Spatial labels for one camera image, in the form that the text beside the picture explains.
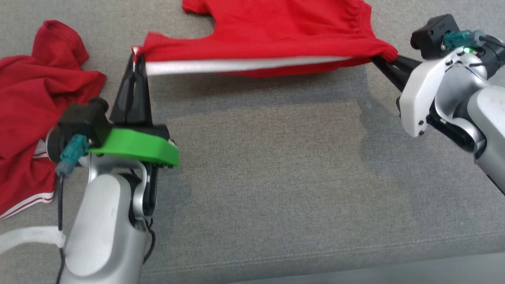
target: cable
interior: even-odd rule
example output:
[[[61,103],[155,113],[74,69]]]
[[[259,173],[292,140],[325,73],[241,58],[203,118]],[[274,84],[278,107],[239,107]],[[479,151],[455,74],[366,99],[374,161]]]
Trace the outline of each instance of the cable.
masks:
[[[130,169],[130,172],[132,175],[134,175],[135,177],[138,177],[138,175],[135,173],[135,171],[133,169]]]
[[[63,181],[65,180],[65,175],[61,174],[59,176],[59,188],[58,188],[58,231],[63,231]],[[58,276],[56,277],[56,284],[60,284],[60,280],[63,274],[63,269],[65,268],[65,250],[60,248],[60,270],[58,271]]]
[[[153,230],[151,230],[151,226],[153,225],[153,219],[151,218],[151,222],[148,223],[147,220],[145,221],[145,224],[147,226],[147,230],[149,233],[151,233],[151,246],[149,247],[149,250],[144,256],[144,264],[147,262],[151,254],[153,253],[153,250],[155,249],[155,244],[156,244],[156,235]]]
[[[492,44],[497,45],[497,46],[501,46],[502,48],[505,49],[505,44],[503,44],[503,43],[501,43],[499,41],[496,41],[496,40],[490,38],[488,35],[482,35],[482,36],[479,37],[479,39],[483,40],[485,42],[492,43]]]

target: white strap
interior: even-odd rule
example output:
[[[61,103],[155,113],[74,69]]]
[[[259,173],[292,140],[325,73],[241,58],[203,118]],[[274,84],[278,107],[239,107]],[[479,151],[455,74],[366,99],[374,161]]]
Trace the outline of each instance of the white strap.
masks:
[[[26,243],[55,244],[63,248],[65,239],[65,234],[58,231],[57,226],[15,229],[0,235],[0,254]]]
[[[338,56],[300,56],[266,59],[208,59],[146,62],[148,76],[188,73],[220,73],[271,69],[287,66],[310,65],[338,62],[351,57]]]

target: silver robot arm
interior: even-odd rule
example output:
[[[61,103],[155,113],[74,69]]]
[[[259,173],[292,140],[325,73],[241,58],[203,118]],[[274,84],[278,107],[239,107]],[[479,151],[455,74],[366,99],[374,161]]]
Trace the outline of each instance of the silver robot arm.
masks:
[[[146,253],[149,229],[141,210],[149,179],[145,166],[114,156],[82,157],[89,181],[65,247],[61,284],[136,284]],[[113,168],[139,169],[142,180],[113,174]]]
[[[505,190],[505,88],[487,78],[481,59],[464,47],[421,63],[399,98],[401,122],[412,137],[433,125]]]
[[[482,31],[460,31],[449,14],[415,31],[411,45],[425,61],[372,58],[401,91],[396,104],[404,130],[412,137],[428,124],[439,130],[473,154],[505,195],[505,88],[487,81],[505,65],[505,45]]]

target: red shirt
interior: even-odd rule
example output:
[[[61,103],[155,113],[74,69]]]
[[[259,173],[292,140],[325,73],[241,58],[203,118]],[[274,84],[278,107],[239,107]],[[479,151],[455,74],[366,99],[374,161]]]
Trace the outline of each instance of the red shirt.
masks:
[[[147,62],[209,59],[344,57],[344,60],[241,72],[247,76],[306,74],[364,64],[390,44],[375,37],[371,7],[362,0],[183,0],[186,13],[210,14],[214,33],[177,39],[150,32],[137,54]]]
[[[31,56],[0,60],[0,219],[52,200],[55,164],[41,139],[71,102],[99,95],[106,77],[82,71],[87,59],[76,31],[45,21]]]

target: gray fabric surface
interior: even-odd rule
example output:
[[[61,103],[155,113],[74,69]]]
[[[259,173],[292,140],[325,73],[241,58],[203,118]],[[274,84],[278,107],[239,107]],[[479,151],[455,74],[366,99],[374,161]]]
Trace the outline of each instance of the gray fabric surface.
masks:
[[[368,0],[378,37],[420,58],[410,34],[452,13],[462,28],[505,38],[505,2]],[[148,30],[212,33],[179,0],[2,0],[0,56],[30,54],[45,19],[73,27],[108,76],[112,102],[130,46]],[[505,84],[501,70],[493,82]],[[463,153],[431,129],[413,139],[399,95],[372,65],[270,79],[179,75],[150,80],[153,113],[181,150],[160,172],[158,242],[143,283],[226,283],[505,251],[505,199]],[[65,232],[85,189],[65,188]],[[56,224],[56,203],[0,221],[10,229]],[[52,283],[54,246],[0,256],[0,282]]]
[[[505,253],[472,255],[234,284],[503,284],[504,261]]]

